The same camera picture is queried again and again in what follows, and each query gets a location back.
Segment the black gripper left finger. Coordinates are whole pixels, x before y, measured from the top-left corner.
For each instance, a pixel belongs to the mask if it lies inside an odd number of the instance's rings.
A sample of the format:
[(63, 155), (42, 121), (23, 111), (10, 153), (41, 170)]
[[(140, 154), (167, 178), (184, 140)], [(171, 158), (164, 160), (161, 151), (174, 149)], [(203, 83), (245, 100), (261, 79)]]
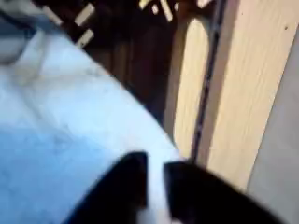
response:
[(119, 158), (76, 205), (64, 224), (137, 224), (148, 205), (148, 155)]

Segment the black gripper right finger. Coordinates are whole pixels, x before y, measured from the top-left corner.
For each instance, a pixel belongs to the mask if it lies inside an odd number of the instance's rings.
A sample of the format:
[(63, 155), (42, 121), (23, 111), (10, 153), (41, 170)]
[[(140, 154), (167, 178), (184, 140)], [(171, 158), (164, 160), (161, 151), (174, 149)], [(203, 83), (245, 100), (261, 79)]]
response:
[(182, 224), (280, 224), (270, 211), (196, 165), (168, 162), (164, 182), (171, 217)]

